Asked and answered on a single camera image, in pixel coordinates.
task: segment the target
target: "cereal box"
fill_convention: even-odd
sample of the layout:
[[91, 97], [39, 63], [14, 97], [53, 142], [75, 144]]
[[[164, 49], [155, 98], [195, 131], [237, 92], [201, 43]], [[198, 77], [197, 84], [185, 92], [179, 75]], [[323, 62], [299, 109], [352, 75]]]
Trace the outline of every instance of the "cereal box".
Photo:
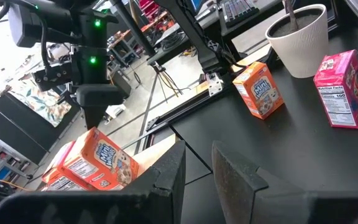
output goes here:
[[357, 51], [325, 56], [314, 84], [331, 126], [358, 129]]
[[121, 190], [139, 169], [133, 158], [96, 128], [76, 140], [64, 167], [99, 190]]
[[43, 190], [96, 190], [91, 184], [63, 167], [63, 162], [74, 146], [74, 141], [65, 144], [53, 158], [42, 180], [47, 183]]
[[239, 91], [250, 112], [265, 119], [284, 103], [266, 64], [254, 62], [233, 84]]

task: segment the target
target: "soil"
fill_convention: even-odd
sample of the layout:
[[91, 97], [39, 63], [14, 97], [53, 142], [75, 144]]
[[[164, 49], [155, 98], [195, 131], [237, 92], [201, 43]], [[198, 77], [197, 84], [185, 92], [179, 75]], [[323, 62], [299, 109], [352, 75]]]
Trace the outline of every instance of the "soil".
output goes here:
[[[298, 22], [298, 30], [305, 28], [306, 26], [314, 22], [318, 17], [319, 15], [308, 15], [303, 16], [301, 18], [297, 18], [296, 21]], [[292, 34], [293, 32], [294, 31], [291, 30], [291, 23], [287, 23], [284, 26], [278, 28], [277, 31], [274, 32], [272, 37], [283, 37], [285, 35]]]

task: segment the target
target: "floor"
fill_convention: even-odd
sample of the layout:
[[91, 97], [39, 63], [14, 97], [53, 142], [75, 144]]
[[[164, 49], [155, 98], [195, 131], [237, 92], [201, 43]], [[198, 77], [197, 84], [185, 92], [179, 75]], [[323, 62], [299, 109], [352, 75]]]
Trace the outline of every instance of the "floor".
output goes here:
[[[266, 45], [267, 41], [264, 40], [264, 32], [273, 21], [283, 15], [283, 11], [279, 12], [233, 39], [237, 50], [239, 52], [252, 53]], [[147, 57], [143, 56], [131, 65], [142, 80], [141, 85], [136, 82], [131, 68], [125, 71], [131, 79], [129, 84], [132, 87], [132, 93], [124, 103], [126, 110], [110, 123], [104, 124], [102, 122], [98, 127], [100, 131], [108, 135], [119, 146], [125, 146], [144, 133], [146, 121], [154, 118], [166, 108], [167, 103], [165, 98], [169, 99], [168, 103], [176, 100], [173, 91], [163, 83], [160, 84], [158, 79], [156, 79], [156, 74], [153, 68], [146, 64], [146, 59]], [[163, 66], [179, 88], [197, 85], [199, 75], [202, 73], [197, 57], [175, 57]], [[37, 189], [42, 183], [40, 176], [45, 172], [58, 150], [85, 131], [84, 119], [81, 116], [77, 116], [61, 140], [56, 142], [51, 148], [50, 153], [44, 157], [40, 166], [29, 169], [30, 172], [34, 173], [34, 179], [28, 182], [25, 188], [31, 190]], [[142, 141], [138, 141], [126, 148], [125, 151], [130, 155], [134, 155], [141, 151], [142, 144]], [[21, 179], [19, 182], [24, 184], [27, 181]]]

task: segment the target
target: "white flower pot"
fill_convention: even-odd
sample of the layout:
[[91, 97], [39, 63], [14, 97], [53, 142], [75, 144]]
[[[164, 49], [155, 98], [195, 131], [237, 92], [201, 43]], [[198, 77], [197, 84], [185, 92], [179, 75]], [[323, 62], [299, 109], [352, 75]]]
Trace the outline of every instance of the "white flower pot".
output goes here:
[[284, 66], [296, 78], [312, 77], [316, 74], [323, 57], [328, 54], [327, 9], [322, 4], [313, 4], [295, 10], [298, 14], [321, 11], [311, 24], [283, 37], [271, 37], [278, 27], [289, 21], [285, 15], [274, 22], [265, 33], [267, 40], [280, 57]]

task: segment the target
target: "orange cereal box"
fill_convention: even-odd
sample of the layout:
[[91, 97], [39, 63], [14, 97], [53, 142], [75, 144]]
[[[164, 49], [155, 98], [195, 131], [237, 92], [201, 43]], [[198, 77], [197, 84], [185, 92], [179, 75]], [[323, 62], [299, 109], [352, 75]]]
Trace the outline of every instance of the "orange cereal box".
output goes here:
[[265, 119], [284, 101], [266, 64], [254, 62], [233, 84], [252, 115]]
[[91, 184], [63, 167], [64, 160], [74, 143], [75, 141], [65, 144], [49, 164], [42, 176], [42, 181], [47, 183], [43, 190], [96, 190]]
[[99, 190], [121, 190], [139, 169], [133, 158], [96, 128], [76, 140], [64, 166]]

